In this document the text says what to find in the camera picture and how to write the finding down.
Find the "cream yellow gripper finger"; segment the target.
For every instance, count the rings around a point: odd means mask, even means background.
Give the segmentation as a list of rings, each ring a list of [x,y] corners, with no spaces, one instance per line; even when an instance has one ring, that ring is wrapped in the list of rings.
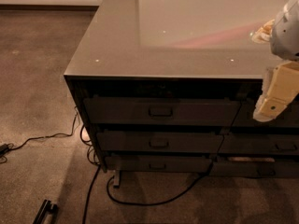
[[[299,62],[267,68],[253,118],[259,122],[276,119],[299,94]]]

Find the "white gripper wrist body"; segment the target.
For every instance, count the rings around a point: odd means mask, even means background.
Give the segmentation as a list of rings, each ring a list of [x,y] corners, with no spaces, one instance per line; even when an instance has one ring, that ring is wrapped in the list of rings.
[[[268,43],[271,38],[274,20],[266,22],[252,36],[251,40],[258,44]]]

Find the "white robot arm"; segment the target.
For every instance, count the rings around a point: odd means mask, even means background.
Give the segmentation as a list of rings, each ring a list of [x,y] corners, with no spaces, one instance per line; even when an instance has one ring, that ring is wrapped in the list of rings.
[[[251,37],[268,43],[271,52],[284,63],[267,68],[253,118],[259,122],[276,119],[299,94],[299,0],[289,0],[276,17]]]

